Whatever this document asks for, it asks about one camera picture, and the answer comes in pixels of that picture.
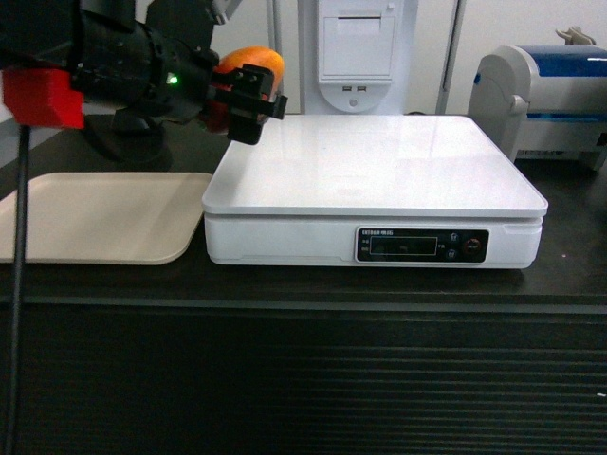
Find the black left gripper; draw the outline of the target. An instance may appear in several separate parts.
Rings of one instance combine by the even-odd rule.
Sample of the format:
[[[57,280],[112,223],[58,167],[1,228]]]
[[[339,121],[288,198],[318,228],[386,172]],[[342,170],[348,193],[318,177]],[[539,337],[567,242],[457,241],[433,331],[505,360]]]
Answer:
[[[203,9],[149,9],[128,26],[90,10],[70,56],[71,87],[87,101],[141,116],[189,121],[211,85],[211,132],[256,145],[270,118],[282,120],[287,97],[277,73],[257,64],[221,72],[211,50],[214,22]]]

